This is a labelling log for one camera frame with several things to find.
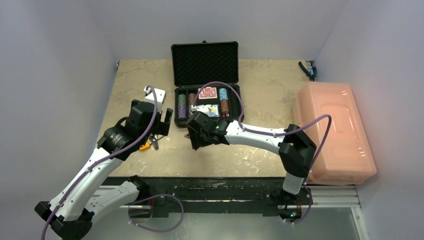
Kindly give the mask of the brown red chip stack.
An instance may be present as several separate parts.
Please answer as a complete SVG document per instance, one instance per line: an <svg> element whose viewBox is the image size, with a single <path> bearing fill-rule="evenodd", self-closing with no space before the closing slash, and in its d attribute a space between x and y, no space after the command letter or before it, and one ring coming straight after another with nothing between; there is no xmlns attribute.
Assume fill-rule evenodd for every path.
<svg viewBox="0 0 424 240"><path fill-rule="evenodd" d="M220 101L220 107L221 107L222 117L224 118L229 117L230 116L229 101L227 99L222 99Z"/></svg>

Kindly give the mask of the black poker set case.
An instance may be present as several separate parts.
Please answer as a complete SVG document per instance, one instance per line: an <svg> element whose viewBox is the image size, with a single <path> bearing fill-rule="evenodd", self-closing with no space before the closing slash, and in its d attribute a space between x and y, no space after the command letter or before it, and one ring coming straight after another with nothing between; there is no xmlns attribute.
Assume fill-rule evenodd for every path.
<svg viewBox="0 0 424 240"><path fill-rule="evenodd" d="M218 105L220 117L221 104L219 89L226 88L228 93L229 117L237 120L241 107L239 83L239 44L237 41L201 42L173 44L171 49L173 81L175 85L174 124L186 127L189 118L188 95L196 94L194 105ZM217 98L199 99L199 89L215 87ZM186 119L178 120L178 95L186 95Z"/></svg>

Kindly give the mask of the red playing card deck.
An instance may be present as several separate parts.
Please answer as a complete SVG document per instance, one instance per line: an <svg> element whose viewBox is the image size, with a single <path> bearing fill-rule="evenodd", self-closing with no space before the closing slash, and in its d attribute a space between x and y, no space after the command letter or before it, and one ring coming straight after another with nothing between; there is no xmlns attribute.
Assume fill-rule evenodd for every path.
<svg viewBox="0 0 424 240"><path fill-rule="evenodd" d="M199 89L198 98L200 100L216 99L218 97L217 95L216 87L205 87L202 90Z"/></svg>

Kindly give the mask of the black multitool pliers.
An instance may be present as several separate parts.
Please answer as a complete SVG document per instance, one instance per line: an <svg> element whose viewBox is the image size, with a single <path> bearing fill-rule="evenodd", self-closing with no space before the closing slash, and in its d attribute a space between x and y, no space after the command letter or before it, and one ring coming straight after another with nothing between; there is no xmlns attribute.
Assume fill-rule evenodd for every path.
<svg viewBox="0 0 424 240"><path fill-rule="evenodd" d="M154 148L155 151L159 149L158 138L155 134L149 136L150 145Z"/></svg>

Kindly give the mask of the light blue chip stack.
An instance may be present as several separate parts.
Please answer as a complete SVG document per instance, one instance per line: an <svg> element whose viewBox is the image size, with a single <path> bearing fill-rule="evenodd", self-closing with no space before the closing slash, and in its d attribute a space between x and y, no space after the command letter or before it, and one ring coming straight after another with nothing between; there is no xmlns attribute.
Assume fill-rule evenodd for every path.
<svg viewBox="0 0 424 240"><path fill-rule="evenodd" d="M222 100L228 100L228 91L226 88L220 88L218 91L219 99Z"/></svg>

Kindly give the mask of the blue playing card deck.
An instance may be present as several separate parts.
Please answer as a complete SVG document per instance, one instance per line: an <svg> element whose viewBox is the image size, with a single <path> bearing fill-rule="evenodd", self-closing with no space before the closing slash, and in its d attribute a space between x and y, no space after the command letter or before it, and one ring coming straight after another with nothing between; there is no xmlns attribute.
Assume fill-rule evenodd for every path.
<svg viewBox="0 0 424 240"><path fill-rule="evenodd" d="M195 112L202 112L209 117L220 117L219 106L217 104L202 104L194 107Z"/></svg>

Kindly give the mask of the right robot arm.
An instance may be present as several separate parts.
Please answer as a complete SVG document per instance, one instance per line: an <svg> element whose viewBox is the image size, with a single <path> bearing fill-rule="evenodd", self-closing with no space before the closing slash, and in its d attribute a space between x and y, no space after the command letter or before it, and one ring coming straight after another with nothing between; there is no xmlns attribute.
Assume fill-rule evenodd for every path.
<svg viewBox="0 0 424 240"><path fill-rule="evenodd" d="M186 127L194 150L209 145L243 145L278 155L286 171L282 200L292 204L300 198L317 146L298 125L277 129L240 125L236 120L214 119L196 111Z"/></svg>

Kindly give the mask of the grey chip stack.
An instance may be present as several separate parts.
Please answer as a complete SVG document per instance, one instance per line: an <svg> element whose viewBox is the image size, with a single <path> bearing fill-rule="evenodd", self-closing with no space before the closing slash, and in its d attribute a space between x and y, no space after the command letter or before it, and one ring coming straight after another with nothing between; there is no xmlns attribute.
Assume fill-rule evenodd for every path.
<svg viewBox="0 0 424 240"><path fill-rule="evenodd" d="M179 94L178 95L177 105L178 106L185 106L186 105L186 95L185 94Z"/></svg>

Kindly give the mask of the blue handled pliers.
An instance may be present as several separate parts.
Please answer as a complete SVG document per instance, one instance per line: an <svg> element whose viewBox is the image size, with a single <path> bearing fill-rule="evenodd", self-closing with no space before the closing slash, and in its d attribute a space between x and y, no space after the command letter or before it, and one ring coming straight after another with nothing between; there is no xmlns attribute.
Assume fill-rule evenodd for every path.
<svg viewBox="0 0 424 240"><path fill-rule="evenodd" d="M312 61L306 61L305 63L299 61L298 65L311 82L316 80L317 68L313 65Z"/></svg>

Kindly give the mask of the aluminium frame rail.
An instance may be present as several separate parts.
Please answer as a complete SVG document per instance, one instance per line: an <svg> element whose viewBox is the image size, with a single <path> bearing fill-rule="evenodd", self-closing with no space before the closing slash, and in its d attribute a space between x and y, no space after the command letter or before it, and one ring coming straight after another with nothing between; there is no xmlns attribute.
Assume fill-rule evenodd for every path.
<svg viewBox="0 0 424 240"><path fill-rule="evenodd" d="M312 186L312 204L296 222L244 213L131 216L121 206L94 223L87 240L366 240L356 189Z"/></svg>

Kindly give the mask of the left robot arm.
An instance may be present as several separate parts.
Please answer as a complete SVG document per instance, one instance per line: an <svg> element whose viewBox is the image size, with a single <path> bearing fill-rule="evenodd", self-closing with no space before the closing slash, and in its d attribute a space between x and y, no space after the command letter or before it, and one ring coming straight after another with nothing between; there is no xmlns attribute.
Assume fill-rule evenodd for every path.
<svg viewBox="0 0 424 240"><path fill-rule="evenodd" d="M118 187L93 197L95 191L128 157L145 145L151 135L167 136L172 109L161 121L164 98L147 96L133 100L128 116L106 129L96 148L71 182L50 201L40 201L35 212L45 221L41 239L48 228L63 240L81 240L94 223L118 207L135 202L142 205L152 199L150 186L134 175Z"/></svg>

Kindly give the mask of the brown chip roll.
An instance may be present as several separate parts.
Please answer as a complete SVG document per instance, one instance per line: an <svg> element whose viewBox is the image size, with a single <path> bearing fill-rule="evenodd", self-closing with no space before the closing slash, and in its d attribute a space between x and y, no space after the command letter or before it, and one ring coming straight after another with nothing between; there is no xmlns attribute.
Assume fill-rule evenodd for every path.
<svg viewBox="0 0 424 240"><path fill-rule="evenodd" d="M195 93L190 93L188 95L188 106L191 107L195 104L196 101L196 94Z"/></svg>

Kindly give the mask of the purple chip stack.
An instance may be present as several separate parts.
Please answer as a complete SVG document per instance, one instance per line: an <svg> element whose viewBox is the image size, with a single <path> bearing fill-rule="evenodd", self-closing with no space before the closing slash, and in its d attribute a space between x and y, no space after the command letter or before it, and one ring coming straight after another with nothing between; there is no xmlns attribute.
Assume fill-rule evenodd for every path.
<svg viewBox="0 0 424 240"><path fill-rule="evenodd" d="M187 107L185 105L178 106L177 117L179 121L183 121L187 118Z"/></svg>

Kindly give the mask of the yellow tape measure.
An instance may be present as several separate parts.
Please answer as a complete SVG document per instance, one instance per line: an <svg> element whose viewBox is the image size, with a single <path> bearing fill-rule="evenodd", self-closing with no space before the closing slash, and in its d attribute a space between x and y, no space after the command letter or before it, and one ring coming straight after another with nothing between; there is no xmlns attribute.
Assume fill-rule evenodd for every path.
<svg viewBox="0 0 424 240"><path fill-rule="evenodd" d="M139 151L146 151L146 150L148 150L149 148L150 148L150 143L149 142L146 142L145 144L142 144L140 147L139 147Z"/></svg>

